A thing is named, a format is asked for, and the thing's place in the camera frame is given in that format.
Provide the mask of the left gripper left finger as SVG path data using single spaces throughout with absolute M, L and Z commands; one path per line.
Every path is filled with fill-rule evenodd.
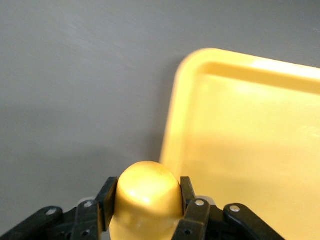
M 100 240 L 109 229 L 115 210 L 118 178 L 109 177 L 96 197 L 64 212 L 44 207 L 0 238 L 2 240 Z

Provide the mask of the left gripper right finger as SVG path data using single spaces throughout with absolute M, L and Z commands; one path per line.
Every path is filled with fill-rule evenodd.
M 222 210 L 204 197 L 195 195 L 188 176 L 180 178 L 183 218 L 179 221 L 173 240 L 282 240 L 247 206 L 227 204 Z

